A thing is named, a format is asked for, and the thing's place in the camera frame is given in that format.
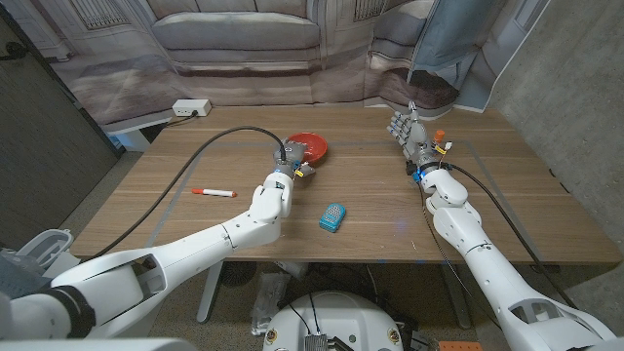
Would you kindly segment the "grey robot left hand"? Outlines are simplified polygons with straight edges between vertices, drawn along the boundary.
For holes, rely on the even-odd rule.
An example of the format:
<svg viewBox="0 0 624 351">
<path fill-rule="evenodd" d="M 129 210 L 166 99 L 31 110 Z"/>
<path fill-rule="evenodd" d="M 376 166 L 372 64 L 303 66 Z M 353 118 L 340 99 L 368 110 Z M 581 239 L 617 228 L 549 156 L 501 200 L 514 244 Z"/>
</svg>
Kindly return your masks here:
<svg viewBox="0 0 624 351">
<path fill-rule="evenodd" d="M 282 140 L 284 148 L 278 147 L 273 154 L 274 171 L 290 177 L 312 176 L 316 170 L 304 160 L 307 144 L 303 142 Z"/>
</svg>

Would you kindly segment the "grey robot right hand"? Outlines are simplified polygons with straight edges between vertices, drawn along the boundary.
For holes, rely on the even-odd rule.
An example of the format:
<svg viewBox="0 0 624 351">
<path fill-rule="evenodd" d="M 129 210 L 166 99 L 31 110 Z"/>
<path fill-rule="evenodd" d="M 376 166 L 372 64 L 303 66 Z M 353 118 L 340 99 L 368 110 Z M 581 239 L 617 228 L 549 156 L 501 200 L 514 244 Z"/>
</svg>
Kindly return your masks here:
<svg viewBox="0 0 624 351">
<path fill-rule="evenodd" d="M 406 173 L 412 176 L 418 171 L 429 172 L 439 168 L 440 161 L 434 155 L 433 140 L 420 122 L 413 100 L 408 108 L 409 113 L 395 111 L 386 130 L 402 147 L 407 159 Z"/>
</svg>

